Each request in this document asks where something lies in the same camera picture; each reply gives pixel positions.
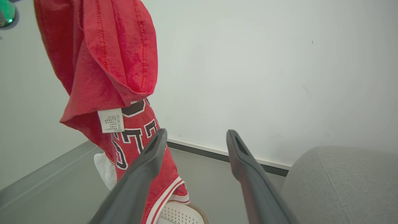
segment gray cushion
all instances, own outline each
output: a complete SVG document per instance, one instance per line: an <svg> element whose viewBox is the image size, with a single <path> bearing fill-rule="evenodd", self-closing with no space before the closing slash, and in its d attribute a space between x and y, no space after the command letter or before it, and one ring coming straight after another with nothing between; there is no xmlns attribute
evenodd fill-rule
<svg viewBox="0 0 398 224"><path fill-rule="evenodd" d="M398 154L323 146L292 166L282 197L301 224L398 223Z"/></svg>

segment clothing label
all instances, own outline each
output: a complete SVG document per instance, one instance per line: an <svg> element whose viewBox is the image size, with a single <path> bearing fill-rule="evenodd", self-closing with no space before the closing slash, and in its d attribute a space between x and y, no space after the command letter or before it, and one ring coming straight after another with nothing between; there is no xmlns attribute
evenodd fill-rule
<svg viewBox="0 0 398 224"><path fill-rule="evenodd" d="M102 133L124 132L122 109L99 110Z"/></svg>

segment red fabric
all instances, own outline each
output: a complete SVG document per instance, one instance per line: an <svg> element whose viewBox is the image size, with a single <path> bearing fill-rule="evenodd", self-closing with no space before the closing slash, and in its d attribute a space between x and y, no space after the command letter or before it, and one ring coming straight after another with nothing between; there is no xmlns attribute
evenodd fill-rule
<svg viewBox="0 0 398 224"><path fill-rule="evenodd" d="M128 165L139 156L155 132L159 130L159 123L147 99L135 102L127 108L122 108L122 114L125 131L104 134L107 136L109 144L103 148L105 152L111 153L111 157L114 158L112 162L116 165L118 180L128 169ZM163 204L169 200L189 203L188 192L182 185L183 182L178 184L175 191L167 190L178 177L177 167L167 146L160 173L152 181L149 188L143 223L147 223L147 221L148 223L155 222L156 213L159 214L163 208L163 205L154 206L157 201L163 202ZM150 215L151 210L154 210L154 215Z"/></svg>
<svg viewBox="0 0 398 224"><path fill-rule="evenodd" d="M158 64L148 11L139 0L35 0L35 10L55 74L70 95L61 122L81 131L116 162L120 157L112 135L102 134L97 111L130 107L132 101L140 102L153 93ZM125 127L145 131L148 119L155 119L150 107L141 116L125 119ZM149 141L144 135L142 147ZM118 143L131 164L139 154L136 147ZM118 179L123 173L117 169ZM165 189L180 202L187 199L179 180L166 150L161 173L150 187L143 223L156 221L157 214L147 217L148 213L161 208L151 206L165 195L173 199Z"/></svg>

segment white wall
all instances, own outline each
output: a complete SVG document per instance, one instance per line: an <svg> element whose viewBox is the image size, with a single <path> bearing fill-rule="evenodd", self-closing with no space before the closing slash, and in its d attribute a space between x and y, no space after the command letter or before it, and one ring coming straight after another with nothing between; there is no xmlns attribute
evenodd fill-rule
<svg viewBox="0 0 398 224"><path fill-rule="evenodd" d="M87 141L59 123L68 94L45 52L33 1L16 6L19 23L0 30L0 190Z"/></svg>
<svg viewBox="0 0 398 224"><path fill-rule="evenodd" d="M319 145L398 151L398 1L144 1L150 98L172 138L226 150L235 129L291 165Z"/></svg>

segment white cloth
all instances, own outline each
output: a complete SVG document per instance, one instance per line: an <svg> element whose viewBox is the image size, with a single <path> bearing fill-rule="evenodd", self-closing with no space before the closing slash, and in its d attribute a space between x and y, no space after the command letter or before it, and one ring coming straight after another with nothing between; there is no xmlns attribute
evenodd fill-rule
<svg viewBox="0 0 398 224"><path fill-rule="evenodd" d="M106 157L105 153L99 153L94 155L94 164L109 190L112 190L117 182L116 168Z"/></svg>

